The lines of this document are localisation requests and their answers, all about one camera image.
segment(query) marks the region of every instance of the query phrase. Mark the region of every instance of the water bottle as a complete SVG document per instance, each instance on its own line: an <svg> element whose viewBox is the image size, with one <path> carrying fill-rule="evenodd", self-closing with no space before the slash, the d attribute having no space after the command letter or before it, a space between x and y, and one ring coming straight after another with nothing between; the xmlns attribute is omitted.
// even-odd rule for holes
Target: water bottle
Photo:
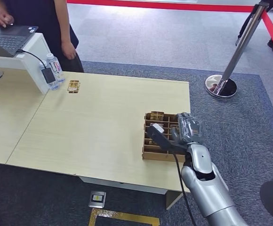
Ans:
<svg viewBox="0 0 273 226"><path fill-rule="evenodd" d="M60 64L56 56L52 53L47 54L47 60L49 66L52 69L56 80L58 82L64 82L66 79L63 77L63 72L61 69Z"/></svg>
<svg viewBox="0 0 273 226"><path fill-rule="evenodd" d="M48 63L45 60L43 60L42 63L39 62L40 70L45 69L45 66L46 68L49 68L49 66L48 65ZM49 88L51 90L57 90L57 89L59 89L59 87L60 87L59 82L57 82L57 80L54 81L54 82L48 83L48 85L49 86Z"/></svg>

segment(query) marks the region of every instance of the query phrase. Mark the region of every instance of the robotic arm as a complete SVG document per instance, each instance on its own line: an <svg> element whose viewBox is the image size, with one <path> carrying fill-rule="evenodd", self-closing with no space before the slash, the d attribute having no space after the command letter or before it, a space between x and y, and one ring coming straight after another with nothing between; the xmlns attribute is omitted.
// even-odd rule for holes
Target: robotic arm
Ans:
<svg viewBox="0 0 273 226"><path fill-rule="evenodd" d="M209 150L201 144L201 125L187 113L177 117L179 131L171 130L174 142L164 137L163 129L158 124L150 126L148 135L161 149L185 155L182 179L210 225L247 226L237 211L217 167L211 161Z"/></svg>

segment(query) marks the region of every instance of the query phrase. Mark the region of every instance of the person's hand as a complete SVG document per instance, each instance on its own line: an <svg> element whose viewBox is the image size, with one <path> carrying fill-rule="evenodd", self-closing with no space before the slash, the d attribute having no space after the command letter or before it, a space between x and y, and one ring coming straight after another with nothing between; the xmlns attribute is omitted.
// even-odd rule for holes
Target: person's hand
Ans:
<svg viewBox="0 0 273 226"><path fill-rule="evenodd" d="M13 24L14 17L4 11L0 12L0 26L7 27L7 25Z"/></svg>
<svg viewBox="0 0 273 226"><path fill-rule="evenodd" d="M75 57L75 49L70 41L62 42L61 49L67 59L73 60Z"/></svg>

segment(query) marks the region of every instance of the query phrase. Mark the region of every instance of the chrome pole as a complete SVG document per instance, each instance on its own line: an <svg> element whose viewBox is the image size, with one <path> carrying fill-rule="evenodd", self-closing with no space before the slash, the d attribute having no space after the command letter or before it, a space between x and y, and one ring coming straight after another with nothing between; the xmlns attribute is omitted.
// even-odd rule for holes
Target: chrome pole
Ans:
<svg viewBox="0 0 273 226"><path fill-rule="evenodd" d="M244 53L244 49L247 46L253 34L258 27L261 21L262 14L268 7L268 3L261 1L258 4L256 11L250 23L247 25L245 32L239 41L236 51L230 60L228 65L225 68L223 75L211 75L206 79L206 90L213 97L227 99L234 96L237 92L237 85L229 77L238 63L239 59Z"/></svg>

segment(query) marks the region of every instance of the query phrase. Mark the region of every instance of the blue carpet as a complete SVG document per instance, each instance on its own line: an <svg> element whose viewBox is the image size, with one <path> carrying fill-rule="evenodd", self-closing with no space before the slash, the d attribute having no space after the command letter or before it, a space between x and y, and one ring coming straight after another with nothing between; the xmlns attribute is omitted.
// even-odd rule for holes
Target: blue carpet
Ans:
<svg viewBox="0 0 273 226"><path fill-rule="evenodd" d="M202 122L204 144L241 216L251 226L273 226L273 217L259 199L260 186L273 180L273 108L259 75L234 74L238 93L229 100L218 100L204 87L206 77L217 72L82 64L86 73L190 82L192 113ZM85 184L72 176L0 165L0 226L87 226L91 214L88 203L92 190L106 191L107 210L158 217L162 226L192 225L182 199L166 211L163 195ZM207 226L194 200L188 197L198 226ZM144 225L100 218L96 226L111 224Z"/></svg>

